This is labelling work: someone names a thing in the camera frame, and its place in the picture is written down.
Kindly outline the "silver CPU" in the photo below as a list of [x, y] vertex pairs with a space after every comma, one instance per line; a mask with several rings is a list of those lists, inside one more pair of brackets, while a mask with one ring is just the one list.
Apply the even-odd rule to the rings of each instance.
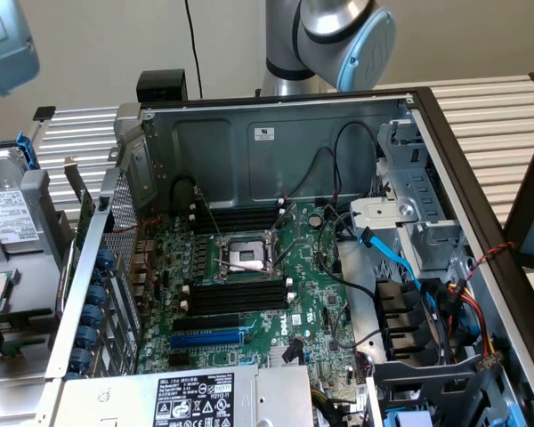
[[20, 272], [18, 269], [0, 272], [0, 312], [5, 309], [13, 287], [19, 282]]

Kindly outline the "silver hard disk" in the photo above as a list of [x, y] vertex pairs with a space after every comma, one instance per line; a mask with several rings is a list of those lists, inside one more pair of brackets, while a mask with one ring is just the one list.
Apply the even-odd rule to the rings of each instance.
[[0, 143], [0, 245], [9, 255], [42, 250], [32, 209], [21, 191], [28, 170], [21, 149]]

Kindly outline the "blue slot retainer knob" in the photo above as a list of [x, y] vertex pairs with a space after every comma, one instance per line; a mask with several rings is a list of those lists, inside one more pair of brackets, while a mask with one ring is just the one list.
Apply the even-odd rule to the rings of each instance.
[[75, 335], [75, 345], [79, 348], [90, 350], [97, 345], [97, 330], [90, 326], [79, 326]]
[[106, 303], [106, 298], [106, 289], [103, 286], [89, 285], [85, 295], [85, 304], [102, 307]]
[[116, 263], [115, 255], [108, 248], [100, 248], [95, 258], [95, 266], [102, 270], [113, 270]]
[[102, 321], [102, 312], [98, 306], [86, 304], [83, 307], [79, 324], [81, 326], [89, 326], [93, 329], [97, 328]]
[[73, 348], [69, 357], [69, 369], [72, 372], [82, 373], [86, 371], [92, 362], [92, 355], [89, 350]]

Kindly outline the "grey parts rack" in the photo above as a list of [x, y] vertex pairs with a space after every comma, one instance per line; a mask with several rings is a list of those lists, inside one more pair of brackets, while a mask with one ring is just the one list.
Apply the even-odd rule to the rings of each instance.
[[46, 342], [48, 356], [3, 358], [0, 352], [0, 383], [41, 377], [47, 367], [61, 321], [62, 277], [73, 233], [64, 212], [55, 208], [45, 170], [29, 170], [21, 191], [32, 209], [38, 229], [40, 252], [9, 255], [0, 245], [0, 272], [18, 269], [20, 282], [13, 287], [0, 318], [26, 317], [30, 328], [3, 334], [7, 342]]

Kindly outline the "green graphics card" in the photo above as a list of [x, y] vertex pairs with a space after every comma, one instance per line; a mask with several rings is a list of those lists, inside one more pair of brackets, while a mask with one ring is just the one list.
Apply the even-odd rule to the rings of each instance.
[[65, 159], [64, 173], [80, 204], [75, 237], [69, 248], [66, 276], [63, 281], [63, 290], [65, 291], [65, 295], [67, 295], [69, 293], [73, 276], [75, 275], [80, 254], [83, 251], [85, 237], [93, 217], [95, 206], [93, 199], [85, 186], [85, 182], [77, 169], [77, 161], [72, 157], [67, 157]]

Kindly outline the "short black expansion slot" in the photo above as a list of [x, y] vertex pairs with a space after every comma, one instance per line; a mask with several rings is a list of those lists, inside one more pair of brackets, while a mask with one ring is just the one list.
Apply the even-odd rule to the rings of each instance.
[[168, 355], [168, 365], [173, 369], [189, 369], [197, 365], [198, 358], [187, 351], [171, 352]]

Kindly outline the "long black expansion slot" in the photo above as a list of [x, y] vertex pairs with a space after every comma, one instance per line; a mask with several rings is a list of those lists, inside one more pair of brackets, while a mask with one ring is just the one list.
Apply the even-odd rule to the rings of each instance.
[[174, 332], [211, 331], [215, 329], [238, 328], [240, 320], [238, 314], [223, 314], [205, 317], [183, 317], [173, 321]]

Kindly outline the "blue expansion slot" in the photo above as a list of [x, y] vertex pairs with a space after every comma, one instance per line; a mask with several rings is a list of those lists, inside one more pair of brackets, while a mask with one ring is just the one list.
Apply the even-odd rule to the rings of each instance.
[[172, 349], [210, 347], [221, 345], [241, 344], [244, 333], [238, 329], [212, 331], [202, 334], [182, 334], [173, 336], [170, 340]]

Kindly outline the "CPU socket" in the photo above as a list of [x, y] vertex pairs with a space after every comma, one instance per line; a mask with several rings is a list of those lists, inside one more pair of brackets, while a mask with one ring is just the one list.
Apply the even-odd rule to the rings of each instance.
[[271, 266], [273, 248], [267, 233], [260, 234], [232, 234], [223, 236], [217, 241], [219, 254], [215, 259], [221, 259], [232, 263], [252, 262], [266, 271], [236, 270], [226, 265], [218, 265], [215, 277], [221, 281], [235, 279], [242, 274], [255, 275], [256, 277], [272, 278], [275, 276], [275, 267]]

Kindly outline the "silver power supply unit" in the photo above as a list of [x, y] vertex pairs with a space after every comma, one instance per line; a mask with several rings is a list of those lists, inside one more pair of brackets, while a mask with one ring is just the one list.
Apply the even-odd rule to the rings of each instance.
[[69, 380], [45, 427], [313, 427], [305, 367], [256, 365]]

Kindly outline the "silver socket cover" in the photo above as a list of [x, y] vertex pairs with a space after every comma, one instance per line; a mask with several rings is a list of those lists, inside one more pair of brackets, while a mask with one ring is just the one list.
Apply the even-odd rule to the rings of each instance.
[[271, 266], [275, 267], [301, 238], [301, 214], [297, 203], [289, 205], [267, 231], [273, 248]]

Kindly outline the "green motherboard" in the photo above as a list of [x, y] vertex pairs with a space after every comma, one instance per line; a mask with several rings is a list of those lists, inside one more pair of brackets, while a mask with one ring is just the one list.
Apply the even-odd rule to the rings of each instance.
[[[297, 206], [301, 238], [275, 266], [272, 278], [242, 274], [221, 281], [215, 277], [218, 265], [214, 259], [219, 254], [217, 241], [221, 237], [208, 213], [162, 215], [144, 224], [133, 257], [133, 284], [139, 296], [143, 328], [138, 373], [187, 370], [168, 365], [168, 355], [182, 351], [198, 358], [197, 365], [189, 369], [248, 365], [271, 368], [270, 348], [287, 346], [283, 358], [292, 365], [285, 367], [306, 367], [313, 388], [334, 399], [352, 399], [360, 374], [349, 314], [354, 290], [341, 276], [338, 257], [338, 245], [347, 239], [345, 219], [328, 206]], [[322, 220], [317, 229], [308, 223], [313, 214]], [[267, 233], [271, 226], [220, 230], [223, 237]], [[238, 328], [196, 332], [172, 329], [173, 321], [191, 317], [187, 315], [190, 304], [199, 302], [190, 298], [192, 286], [271, 281], [285, 283], [286, 310], [238, 314]], [[244, 333], [243, 343], [180, 349], [170, 346], [176, 335], [232, 329]]]

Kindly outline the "silver disk bay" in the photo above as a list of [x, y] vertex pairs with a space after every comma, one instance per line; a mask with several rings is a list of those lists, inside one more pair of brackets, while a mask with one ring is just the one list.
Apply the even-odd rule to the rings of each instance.
[[448, 274], [459, 264], [465, 235], [417, 124], [380, 126], [372, 196], [351, 202], [356, 232], [369, 228], [419, 277]]

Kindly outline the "black plastic air shroud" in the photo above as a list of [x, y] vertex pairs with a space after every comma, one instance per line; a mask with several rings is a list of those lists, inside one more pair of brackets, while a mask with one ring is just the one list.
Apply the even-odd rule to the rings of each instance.
[[388, 361], [413, 367], [437, 364], [438, 345], [420, 293], [413, 284], [378, 279], [375, 308]]

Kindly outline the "blue plastic bracket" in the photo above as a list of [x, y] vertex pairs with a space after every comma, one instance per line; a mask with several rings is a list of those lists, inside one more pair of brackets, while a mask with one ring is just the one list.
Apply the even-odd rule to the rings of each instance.
[[384, 427], [433, 427], [428, 411], [392, 411], [386, 414]]

